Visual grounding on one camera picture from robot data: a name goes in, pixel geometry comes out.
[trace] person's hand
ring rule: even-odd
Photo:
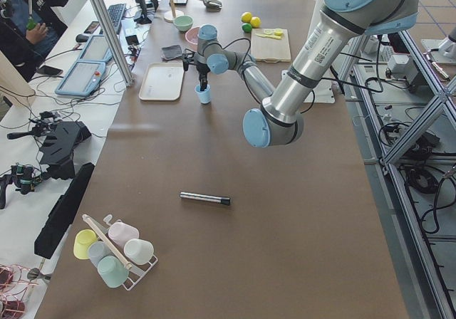
[[[27,31],[26,39],[33,45],[42,41],[48,34],[48,28],[45,23],[38,23],[34,29]]]

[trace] computer mouse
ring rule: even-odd
[[[85,34],[78,34],[76,36],[76,43],[85,43],[88,40],[88,36]]]

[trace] keyboard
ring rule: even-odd
[[[108,7],[108,14],[111,18],[111,21],[114,26],[114,30],[116,34],[120,33],[120,20],[122,20],[123,14],[127,9],[127,4],[111,4]]]

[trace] person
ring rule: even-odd
[[[0,16],[0,50],[26,81],[30,81],[36,67],[44,61],[66,30],[66,25],[51,7],[65,6],[67,2],[32,0],[32,17],[37,24],[28,30],[29,0],[4,0],[6,11]]]

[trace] wooden cutting board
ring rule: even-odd
[[[256,33],[263,34],[264,29],[254,28],[252,30],[252,55],[257,61],[278,62],[291,61],[290,43],[288,31],[284,29],[282,39],[261,38]]]

